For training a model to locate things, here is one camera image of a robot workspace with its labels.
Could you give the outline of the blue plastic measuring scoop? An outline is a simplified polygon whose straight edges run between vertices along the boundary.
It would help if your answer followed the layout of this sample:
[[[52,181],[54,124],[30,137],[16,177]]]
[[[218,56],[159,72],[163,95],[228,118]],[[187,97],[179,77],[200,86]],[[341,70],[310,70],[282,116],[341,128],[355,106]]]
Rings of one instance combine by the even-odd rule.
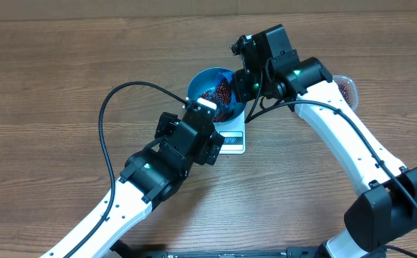
[[[215,78],[215,97],[224,107],[229,107],[236,103],[234,91],[231,83],[234,72],[220,72]]]

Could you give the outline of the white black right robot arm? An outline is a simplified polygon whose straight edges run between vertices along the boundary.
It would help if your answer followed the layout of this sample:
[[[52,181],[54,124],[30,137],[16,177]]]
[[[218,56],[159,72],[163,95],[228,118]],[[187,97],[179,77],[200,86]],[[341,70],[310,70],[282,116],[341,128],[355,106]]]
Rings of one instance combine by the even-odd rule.
[[[376,257],[417,229],[417,167],[386,150],[345,101],[317,58],[300,59],[282,25],[243,35],[231,46],[243,67],[231,87],[239,102],[265,97],[287,106],[321,137],[357,196],[345,228],[322,243],[317,257]]]

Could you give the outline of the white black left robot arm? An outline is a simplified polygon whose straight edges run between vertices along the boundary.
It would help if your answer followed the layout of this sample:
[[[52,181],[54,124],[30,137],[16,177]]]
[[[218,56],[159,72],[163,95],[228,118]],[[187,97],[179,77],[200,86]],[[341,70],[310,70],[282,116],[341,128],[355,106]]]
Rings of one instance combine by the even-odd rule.
[[[182,118],[164,112],[154,141],[125,162],[115,190],[46,257],[103,257],[130,228],[175,194],[195,163],[212,165],[224,137],[212,122],[214,109],[187,109]]]

